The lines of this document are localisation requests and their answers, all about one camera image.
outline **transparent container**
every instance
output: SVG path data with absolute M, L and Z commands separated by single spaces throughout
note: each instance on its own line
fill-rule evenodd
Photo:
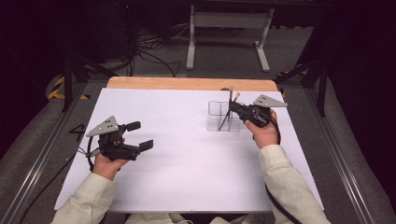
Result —
M 210 101 L 208 104 L 208 115 L 206 128 L 210 132 L 239 132 L 241 120 L 234 113 L 230 112 L 227 119 L 228 102 Z

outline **hand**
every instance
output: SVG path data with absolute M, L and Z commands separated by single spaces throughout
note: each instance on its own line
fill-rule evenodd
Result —
M 93 165 L 92 172 L 97 175 L 101 175 L 106 179 L 113 180 L 117 171 L 127 162 L 127 160 L 121 159 L 111 161 L 109 158 L 105 157 L 99 152 L 95 156 L 95 163 Z
M 276 112 L 271 109 L 271 117 L 276 120 Z M 256 145 L 259 148 L 263 148 L 269 145 L 277 145 L 277 132 L 276 127 L 272 122 L 263 128 L 259 128 L 252 122 L 246 122 L 247 128 L 253 133 Z

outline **white sleeve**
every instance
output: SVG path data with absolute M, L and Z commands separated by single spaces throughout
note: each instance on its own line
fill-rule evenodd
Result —
M 303 176 L 292 166 L 283 147 L 263 147 L 259 152 L 259 160 L 264 181 L 282 207 L 301 223 L 330 223 Z M 273 211 L 276 224 L 291 223 L 274 206 Z
M 52 224 L 99 223 L 116 195 L 117 184 L 100 175 L 89 174 L 55 214 Z

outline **wire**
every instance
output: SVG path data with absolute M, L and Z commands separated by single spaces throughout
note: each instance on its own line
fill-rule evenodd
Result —
M 88 163 L 90 164 L 90 171 L 92 172 L 93 170 L 93 163 L 91 161 L 91 144 L 92 144 L 92 139 L 93 137 L 90 137 L 90 140 L 88 141 L 88 148 L 87 148 L 87 159 L 88 159 Z
M 125 61 L 125 62 L 123 62 L 121 64 L 118 64 L 118 65 L 116 65 L 114 67 L 107 67 L 106 69 L 108 71 L 111 71 L 111 72 L 115 72 L 115 71 L 121 70 L 122 68 L 128 66 L 128 64 L 131 62 L 132 58 L 133 57 L 128 57 L 127 61 Z M 93 68 L 85 67 L 85 69 L 91 74 L 102 74 L 102 72 L 100 72 L 100 71 L 98 71 L 96 69 L 93 69 Z
M 275 199 L 274 195 L 270 192 L 265 185 L 265 191 L 267 191 L 267 195 L 271 200 L 271 203 L 281 212 L 285 217 L 287 217 L 294 224 L 302 224 L 297 218 L 295 218 L 292 214 L 290 214 L 280 203 Z
M 187 29 L 189 29 L 189 28 L 190 28 L 190 26 L 188 25 L 186 28 L 184 28 L 182 31 L 180 31 L 177 35 L 173 36 L 171 39 L 181 38 L 179 36 L 182 35 L 184 32 L 186 32 Z
M 62 166 L 62 168 L 55 174 L 55 176 L 46 184 L 46 186 L 44 186 L 44 188 L 42 190 L 40 190 L 40 192 L 38 192 L 38 194 L 33 198 L 33 200 L 30 202 L 29 206 L 27 206 L 26 210 L 24 211 L 23 215 L 21 216 L 20 222 L 19 224 L 22 224 L 23 220 L 25 219 L 26 215 L 28 214 L 29 210 L 32 208 L 33 204 L 35 203 L 35 201 L 37 201 L 37 199 L 41 196 L 41 194 L 47 189 L 47 187 L 56 179 L 56 177 L 58 177 L 58 175 L 64 170 L 64 168 L 70 163 L 70 161 L 72 161 L 75 156 L 76 156 L 77 152 L 75 152 L 73 154 L 73 156 L 71 156 L 68 161 L 64 164 L 64 166 Z
M 149 54 L 149 53 L 147 53 L 147 52 L 145 52 L 145 51 L 140 51 L 140 53 L 147 54 L 148 56 L 151 56 L 151 57 L 157 59 L 158 61 L 162 62 L 166 67 L 169 68 L 169 70 L 170 70 L 171 73 L 172 73 L 172 76 L 173 76 L 173 77 L 176 77 L 174 71 L 172 70 L 172 68 L 171 68 L 166 62 L 164 62 L 164 61 L 161 60 L 160 58 L 158 58 L 158 57 L 156 57 L 156 56 L 154 56 L 154 55 L 152 55 L 152 54 Z
M 273 123 L 274 126 L 275 126 L 275 128 L 276 128 L 276 133 L 277 133 L 277 144 L 280 145 L 281 136 L 280 136 L 279 126 L 277 125 L 276 119 L 274 119 L 274 118 L 271 116 L 270 122 Z
M 82 147 L 79 147 L 79 148 L 77 149 L 77 152 L 83 154 L 84 156 L 87 155 L 87 152 L 86 152 L 86 151 L 84 150 L 84 148 L 82 148 Z

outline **white table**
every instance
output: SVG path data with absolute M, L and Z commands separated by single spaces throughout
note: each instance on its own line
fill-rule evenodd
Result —
M 143 78 L 143 81 L 150 80 L 166 82 L 170 79 Z M 178 80 L 183 82 L 187 78 L 172 79 Z M 283 101 L 278 91 L 241 91 L 238 102 L 251 104 L 262 93 Z M 117 174 L 115 181 L 120 186 L 110 211 L 271 211 L 251 132 L 243 124 L 240 132 L 209 132 L 206 129 L 208 102 L 227 101 L 228 96 L 227 91 L 102 89 L 87 131 L 114 115 L 118 124 L 137 120 L 142 123 L 141 129 L 124 134 L 125 144 L 137 146 L 140 142 L 154 140 L 153 149 L 143 152 L 136 161 L 128 162 Z M 321 204 L 288 110 L 275 108 L 275 111 L 282 134 L 281 145 Z M 92 148 L 97 147 L 97 139 L 94 138 Z M 86 149 L 87 144 L 86 137 L 80 146 Z M 55 209 L 73 194 L 88 173 L 86 158 L 77 154 Z

